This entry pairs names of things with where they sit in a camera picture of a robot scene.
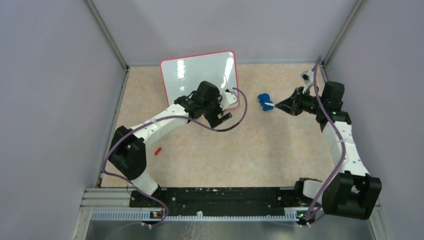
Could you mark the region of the pink framed whiteboard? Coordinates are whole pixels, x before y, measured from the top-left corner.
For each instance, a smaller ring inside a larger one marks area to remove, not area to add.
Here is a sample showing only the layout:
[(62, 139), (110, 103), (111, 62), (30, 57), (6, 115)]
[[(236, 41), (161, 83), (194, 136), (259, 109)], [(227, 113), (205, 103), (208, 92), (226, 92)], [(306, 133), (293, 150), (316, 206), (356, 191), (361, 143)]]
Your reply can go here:
[(160, 71), (168, 105), (196, 90), (202, 81), (221, 92), (239, 87), (236, 55), (231, 50), (164, 59)]

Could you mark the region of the red marker cap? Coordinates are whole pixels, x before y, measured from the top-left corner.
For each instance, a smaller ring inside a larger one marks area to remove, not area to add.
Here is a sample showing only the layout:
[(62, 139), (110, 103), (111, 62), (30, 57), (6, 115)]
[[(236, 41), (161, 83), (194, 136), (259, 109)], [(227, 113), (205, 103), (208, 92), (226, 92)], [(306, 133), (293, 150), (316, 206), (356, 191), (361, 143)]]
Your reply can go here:
[(162, 150), (162, 148), (161, 147), (159, 147), (155, 152), (154, 152), (154, 155), (155, 156), (157, 156), (160, 152), (161, 152), (161, 150)]

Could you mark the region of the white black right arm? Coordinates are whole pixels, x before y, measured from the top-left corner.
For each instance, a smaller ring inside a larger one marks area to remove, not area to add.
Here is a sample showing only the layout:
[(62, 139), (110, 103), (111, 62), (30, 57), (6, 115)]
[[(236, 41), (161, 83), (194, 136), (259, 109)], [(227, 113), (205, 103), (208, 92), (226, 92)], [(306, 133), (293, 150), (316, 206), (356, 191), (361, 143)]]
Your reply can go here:
[(352, 135), (352, 121), (342, 110), (345, 86), (327, 82), (320, 96), (297, 87), (293, 94), (275, 104), (275, 108), (292, 116), (303, 112), (315, 115), (334, 162), (330, 180), (300, 178), (295, 184), (293, 200), (299, 206), (319, 205), (327, 215), (358, 220), (369, 219), (382, 190), (382, 182), (373, 177), (359, 156)]

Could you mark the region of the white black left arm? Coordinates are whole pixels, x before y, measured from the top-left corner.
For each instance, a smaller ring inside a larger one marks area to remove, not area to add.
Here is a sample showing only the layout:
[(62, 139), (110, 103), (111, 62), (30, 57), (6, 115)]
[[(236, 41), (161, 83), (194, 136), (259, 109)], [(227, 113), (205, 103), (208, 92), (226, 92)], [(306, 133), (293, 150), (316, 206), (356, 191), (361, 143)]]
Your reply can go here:
[(133, 126), (120, 126), (114, 133), (106, 160), (119, 172), (120, 177), (142, 191), (141, 200), (149, 207), (160, 202), (159, 184), (147, 171), (147, 149), (169, 132), (204, 117), (212, 131), (232, 117), (225, 113), (238, 102), (234, 89), (219, 89), (202, 81), (189, 95), (178, 97), (158, 115)]

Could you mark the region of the red white marker pen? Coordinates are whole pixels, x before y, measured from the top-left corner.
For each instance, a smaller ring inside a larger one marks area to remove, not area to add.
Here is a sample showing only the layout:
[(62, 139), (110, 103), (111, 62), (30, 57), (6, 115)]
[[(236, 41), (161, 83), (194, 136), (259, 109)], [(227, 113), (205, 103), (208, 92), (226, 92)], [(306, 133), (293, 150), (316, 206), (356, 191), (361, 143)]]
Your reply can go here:
[(272, 102), (264, 102), (264, 105), (274, 107), (274, 106), (275, 106), (275, 103), (272, 103)]

